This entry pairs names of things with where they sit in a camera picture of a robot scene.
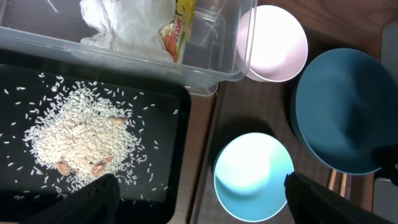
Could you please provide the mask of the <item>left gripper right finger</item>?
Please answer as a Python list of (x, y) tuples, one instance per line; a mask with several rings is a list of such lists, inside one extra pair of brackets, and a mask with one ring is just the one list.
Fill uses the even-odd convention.
[(296, 224), (392, 224), (299, 172), (286, 175), (284, 187)]

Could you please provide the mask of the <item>pile of rice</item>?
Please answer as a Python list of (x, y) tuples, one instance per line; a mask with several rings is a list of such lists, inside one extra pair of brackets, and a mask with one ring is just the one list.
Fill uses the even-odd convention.
[(148, 156), (132, 130), (132, 104), (117, 100), (112, 89), (101, 95), (96, 82), (66, 86), (58, 76), (49, 87), (49, 96), (29, 100), (31, 109), (25, 114), (32, 122), (22, 136), (34, 159), (31, 176), (41, 177), (41, 186), (59, 197), (105, 174), (113, 174), (119, 185), (136, 185), (136, 170)]

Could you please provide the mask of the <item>yellow snack wrapper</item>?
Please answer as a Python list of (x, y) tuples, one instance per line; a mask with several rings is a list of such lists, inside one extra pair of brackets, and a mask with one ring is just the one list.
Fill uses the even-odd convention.
[(191, 38), (196, 0), (176, 0), (174, 20), (161, 28), (160, 34), (166, 50), (175, 63), (182, 63)]

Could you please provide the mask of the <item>white tissue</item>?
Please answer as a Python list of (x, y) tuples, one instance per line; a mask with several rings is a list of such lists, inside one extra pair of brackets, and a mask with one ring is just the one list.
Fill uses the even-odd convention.
[(81, 0), (83, 20), (98, 31), (82, 44), (172, 62), (160, 30), (174, 19), (174, 0)]

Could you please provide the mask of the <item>light blue bowl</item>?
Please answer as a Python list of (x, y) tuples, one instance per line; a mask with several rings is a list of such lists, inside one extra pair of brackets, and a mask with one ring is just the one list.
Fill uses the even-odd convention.
[(264, 133), (238, 136), (219, 152), (213, 183), (221, 206), (238, 220), (266, 221), (287, 204), (284, 182), (292, 159), (276, 138)]

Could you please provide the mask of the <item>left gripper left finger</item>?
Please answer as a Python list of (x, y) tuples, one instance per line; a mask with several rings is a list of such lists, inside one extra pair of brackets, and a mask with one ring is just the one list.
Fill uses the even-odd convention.
[(119, 201), (118, 181), (106, 174), (22, 224), (111, 224)]

